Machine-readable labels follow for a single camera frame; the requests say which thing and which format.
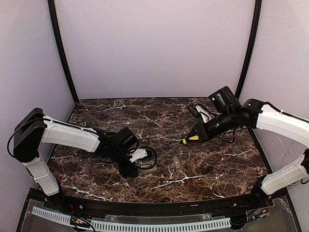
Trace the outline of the yellow handled screwdriver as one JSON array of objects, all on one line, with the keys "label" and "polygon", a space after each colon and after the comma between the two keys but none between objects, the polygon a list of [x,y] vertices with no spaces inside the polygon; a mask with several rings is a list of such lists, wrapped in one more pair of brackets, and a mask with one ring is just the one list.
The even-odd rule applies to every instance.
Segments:
[{"label": "yellow handled screwdriver", "polygon": [[191,137],[186,137],[180,141],[180,144],[186,145],[186,144],[192,144],[192,143],[199,143],[199,136],[191,136]]}]

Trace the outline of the grey remote control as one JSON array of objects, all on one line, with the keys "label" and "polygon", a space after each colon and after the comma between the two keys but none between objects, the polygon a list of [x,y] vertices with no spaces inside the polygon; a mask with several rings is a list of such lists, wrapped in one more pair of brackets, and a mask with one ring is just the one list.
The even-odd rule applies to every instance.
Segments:
[{"label": "grey remote control", "polygon": [[[143,165],[151,165],[152,168],[148,168],[148,169],[141,168],[141,166],[143,166]],[[138,164],[136,166],[137,166],[137,168],[139,170],[139,175],[150,174],[150,173],[154,173],[154,172],[157,171],[157,165],[154,164],[154,162],[152,162],[152,161],[141,163],[141,164]]]}]

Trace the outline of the grey battery cover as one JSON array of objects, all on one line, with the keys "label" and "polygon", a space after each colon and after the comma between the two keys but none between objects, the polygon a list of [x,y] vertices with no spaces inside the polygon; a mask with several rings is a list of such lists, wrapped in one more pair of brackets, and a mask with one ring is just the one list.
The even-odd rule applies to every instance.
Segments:
[{"label": "grey battery cover", "polygon": [[172,159],[173,159],[173,163],[174,163],[175,167],[180,168],[181,165],[180,165],[180,161],[179,161],[178,157],[173,157]]}]

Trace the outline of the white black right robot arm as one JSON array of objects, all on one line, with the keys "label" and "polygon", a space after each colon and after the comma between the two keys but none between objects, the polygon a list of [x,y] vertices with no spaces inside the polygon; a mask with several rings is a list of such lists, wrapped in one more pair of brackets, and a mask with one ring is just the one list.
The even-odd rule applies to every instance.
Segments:
[{"label": "white black right robot arm", "polygon": [[[230,129],[247,127],[270,131],[309,146],[309,121],[276,108],[269,102],[249,99],[240,104],[229,87],[225,86],[209,95],[218,115],[209,119],[198,104],[190,104],[189,112],[201,121],[194,125],[183,139],[183,144],[204,143]],[[295,161],[278,171],[260,177],[251,194],[267,197],[309,176],[309,151],[306,149]]]}]

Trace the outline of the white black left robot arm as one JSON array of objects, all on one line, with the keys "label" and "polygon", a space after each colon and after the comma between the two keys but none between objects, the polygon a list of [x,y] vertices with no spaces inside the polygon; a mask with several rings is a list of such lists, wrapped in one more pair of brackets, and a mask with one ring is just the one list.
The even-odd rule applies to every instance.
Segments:
[{"label": "white black left robot arm", "polygon": [[47,196],[60,193],[60,185],[38,151],[40,144],[56,144],[103,155],[118,165],[123,177],[136,177],[136,161],[147,156],[144,148],[129,128],[118,133],[83,128],[46,116],[41,108],[34,108],[15,128],[9,138],[13,150],[8,153],[21,162]]}]

